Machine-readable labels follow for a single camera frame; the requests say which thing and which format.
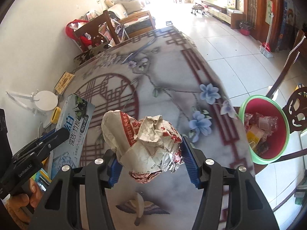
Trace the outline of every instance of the dining table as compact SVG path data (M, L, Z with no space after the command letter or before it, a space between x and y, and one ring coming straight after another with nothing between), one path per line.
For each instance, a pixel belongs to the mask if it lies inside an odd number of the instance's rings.
M77 67L73 74L64 101L77 93L95 105L80 166L102 157L109 149L101 138L102 118L110 110L121 110L137 120L162 115L206 158L232 169L245 166L255 175L244 125L221 80L194 43L174 26L111 47ZM206 123L199 123L204 118ZM118 205L133 199L136 193L169 214L145 215L135 226L135 214L120 210ZM106 190L119 230L192 229L202 193L190 182L184 165L146 184L137 183L123 167L118 183ZM224 186L219 229L226 226L227 210L228 186Z

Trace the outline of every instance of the human hand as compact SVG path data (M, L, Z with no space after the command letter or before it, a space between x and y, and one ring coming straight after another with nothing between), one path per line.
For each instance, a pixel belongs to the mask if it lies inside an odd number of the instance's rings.
M30 190L33 193L31 198L29 198L26 194L19 194L16 196L11 196L7 200L7 210L17 224L18 221L22 221L24 223L30 222L30 217L21 209L21 207L25 207L30 203L30 205L36 209L40 199L43 196L39 186L32 178L30 178Z

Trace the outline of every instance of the white tile floor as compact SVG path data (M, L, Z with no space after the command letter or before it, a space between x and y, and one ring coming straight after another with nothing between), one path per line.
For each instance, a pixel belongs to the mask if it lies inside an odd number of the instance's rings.
M176 4L173 13L154 14L157 28L165 27L165 21L191 37L199 52L222 80L233 106L240 106L249 96L265 95L268 86L278 78L289 51L274 53L267 59L259 52L260 42L251 36L241 35L216 18L190 14L191 4ZM286 101L301 82L307 84L307 73L298 60L291 67L278 90L276 102L284 107ZM301 149L297 132L290 135L285 154ZM305 166L302 157L269 164L256 175L256 181L272 208L281 203L302 180ZM300 206L294 197L274 214L280 229L287 229L297 216Z

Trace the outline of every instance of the crumpled paper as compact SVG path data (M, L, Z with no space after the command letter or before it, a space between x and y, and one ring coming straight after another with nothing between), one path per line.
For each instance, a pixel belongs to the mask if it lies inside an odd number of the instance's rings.
M120 110L108 111L101 129L119 163L132 173L175 172L183 163L182 138L161 115L139 122Z

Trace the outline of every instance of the screw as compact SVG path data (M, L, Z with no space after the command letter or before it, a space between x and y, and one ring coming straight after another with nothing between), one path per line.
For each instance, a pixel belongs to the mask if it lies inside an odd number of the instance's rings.
M239 167L239 170L240 170L241 172L245 172L245 171L246 171L246 168L245 168L244 166L240 166L240 167Z
M103 159L102 158L98 158L95 160L95 164L102 164L103 163Z
M64 165L63 167L62 167L62 170L63 171L67 171L67 170L69 170L70 169L70 166L69 165Z
M206 160L206 164L208 165L213 165L214 164L214 161L212 159L207 159Z

